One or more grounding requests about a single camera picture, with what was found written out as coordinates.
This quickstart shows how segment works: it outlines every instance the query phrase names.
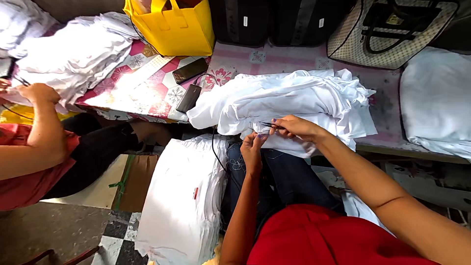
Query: black and white tile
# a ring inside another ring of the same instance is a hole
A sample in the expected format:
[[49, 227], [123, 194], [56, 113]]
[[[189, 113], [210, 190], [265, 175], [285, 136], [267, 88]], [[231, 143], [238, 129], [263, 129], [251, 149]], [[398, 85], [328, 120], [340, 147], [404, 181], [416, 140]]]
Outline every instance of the black and white tile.
[[101, 237], [99, 255], [92, 265], [147, 265], [148, 258], [134, 250], [141, 213], [113, 211]]

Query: red label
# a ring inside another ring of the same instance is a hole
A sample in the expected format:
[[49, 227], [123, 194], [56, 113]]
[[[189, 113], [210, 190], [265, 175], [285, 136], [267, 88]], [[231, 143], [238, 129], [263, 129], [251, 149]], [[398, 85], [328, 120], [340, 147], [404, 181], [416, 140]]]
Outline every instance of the red label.
[[195, 191], [193, 192], [193, 199], [196, 199], [197, 195], [198, 195], [198, 188], [195, 188]]

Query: green tape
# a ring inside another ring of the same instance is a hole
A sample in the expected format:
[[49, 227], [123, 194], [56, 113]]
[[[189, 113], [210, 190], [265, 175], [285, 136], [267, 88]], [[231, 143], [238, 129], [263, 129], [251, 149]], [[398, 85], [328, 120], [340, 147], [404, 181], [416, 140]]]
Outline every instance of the green tape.
[[128, 160], [126, 160], [126, 172], [124, 172], [123, 179], [118, 183], [108, 185], [110, 188], [118, 187], [118, 199], [116, 200], [116, 204], [114, 206], [115, 210], [118, 210], [119, 205], [121, 204], [121, 197], [124, 194], [124, 187], [126, 185], [126, 180], [128, 179], [129, 171], [131, 170], [131, 163], [134, 161], [134, 158], [136, 158], [136, 155], [128, 155]]

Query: hand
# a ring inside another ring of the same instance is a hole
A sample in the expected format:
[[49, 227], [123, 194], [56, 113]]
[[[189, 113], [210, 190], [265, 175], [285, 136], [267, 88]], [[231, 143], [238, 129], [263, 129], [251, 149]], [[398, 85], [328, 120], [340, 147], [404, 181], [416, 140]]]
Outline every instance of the hand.
[[7, 88], [11, 86], [11, 81], [0, 78], [0, 94], [7, 92]]
[[27, 98], [33, 104], [38, 101], [57, 104], [60, 100], [59, 94], [46, 84], [34, 83], [30, 86], [20, 85], [17, 86], [16, 89], [22, 97]]
[[[285, 128], [278, 130], [278, 133], [283, 137], [293, 138], [299, 136], [304, 141], [310, 141], [315, 144], [330, 134], [321, 126], [294, 115], [288, 115], [281, 119], [272, 119], [271, 123]], [[271, 128], [270, 134], [274, 134], [276, 131], [277, 129]]]
[[244, 138], [240, 152], [244, 158], [246, 174], [260, 176], [262, 171], [262, 159], [260, 156], [260, 147], [268, 139], [266, 134], [257, 134], [256, 132], [247, 135]]

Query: beige patterned bag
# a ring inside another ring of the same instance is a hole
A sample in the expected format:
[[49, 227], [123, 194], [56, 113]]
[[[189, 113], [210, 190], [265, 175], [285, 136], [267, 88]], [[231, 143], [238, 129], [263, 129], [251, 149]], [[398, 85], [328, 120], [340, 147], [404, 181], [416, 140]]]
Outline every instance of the beige patterned bag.
[[458, 8], [454, 0], [357, 0], [329, 38], [327, 55], [397, 69], [437, 37]]

